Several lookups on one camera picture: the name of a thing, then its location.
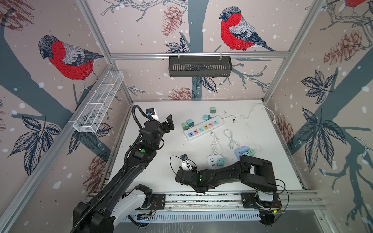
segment bird head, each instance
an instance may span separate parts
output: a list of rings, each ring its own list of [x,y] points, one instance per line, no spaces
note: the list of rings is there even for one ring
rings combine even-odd
[[[228,19],[234,14],[241,14],[241,10],[236,6],[230,6],[223,10],[219,19],[223,20],[224,22],[227,22]]]
[[[53,59],[52,45],[57,42],[57,38],[52,35],[45,35],[39,41],[40,55],[43,59],[46,57]]]

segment white wire basket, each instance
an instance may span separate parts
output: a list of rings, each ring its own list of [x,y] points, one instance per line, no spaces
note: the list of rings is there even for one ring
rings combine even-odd
[[[110,103],[124,79],[121,71],[109,71],[99,87],[94,91],[88,104],[75,121],[73,127],[78,132],[95,133],[106,114]]]

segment red breast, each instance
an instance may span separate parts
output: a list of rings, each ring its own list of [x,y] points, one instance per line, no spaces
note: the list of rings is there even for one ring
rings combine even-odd
[[[80,66],[69,66],[62,62],[66,55],[65,47],[61,41],[57,41],[52,46],[53,59],[50,62],[63,74],[65,77],[74,80],[83,80],[92,72],[93,61],[89,61]]]
[[[346,6],[356,7],[357,5],[362,4],[366,0],[345,0],[345,1],[346,1]]]
[[[222,31],[221,31],[222,40],[231,49],[246,50],[250,48],[251,46],[255,45],[254,43],[236,38],[229,31],[229,27],[238,25],[239,22],[241,21],[241,18],[242,18],[242,15],[234,14],[227,20],[227,22],[222,21]]]

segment wire mesh basket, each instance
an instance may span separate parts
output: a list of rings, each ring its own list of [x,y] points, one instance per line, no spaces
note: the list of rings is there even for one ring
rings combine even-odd
[[[124,79],[121,71],[109,71],[84,107],[73,127],[78,132],[95,133]]]
[[[232,71],[230,56],[170,57],[170,76],[179,77],[228,77]]]

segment bird wing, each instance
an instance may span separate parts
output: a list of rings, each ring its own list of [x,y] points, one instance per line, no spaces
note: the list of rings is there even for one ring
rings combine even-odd
[[[66,55],[62,62],[69,66],[80,66],[84,61],[84,49],[80,46],[69,45],[62,42],[65,47]]]
[[[245,40],[255,32],[255,28],[248,24],[243,17],[241,17],[240,22],[236,26],[229,27],[229,31],[238,39]]]

